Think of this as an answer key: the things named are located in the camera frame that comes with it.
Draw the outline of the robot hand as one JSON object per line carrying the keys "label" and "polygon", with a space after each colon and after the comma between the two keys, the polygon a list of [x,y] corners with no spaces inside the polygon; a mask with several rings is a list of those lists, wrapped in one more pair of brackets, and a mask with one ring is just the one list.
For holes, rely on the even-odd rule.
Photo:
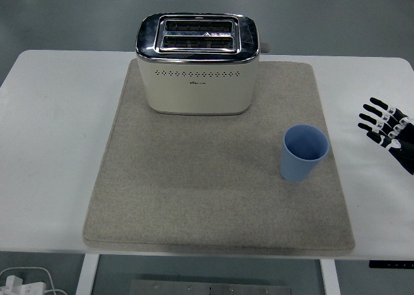
{"label": "robot hand", "polygon": [[383,147],[410,174],[413,174],[413,119],[400,109],[371,97],[363,105],[358,127]]}

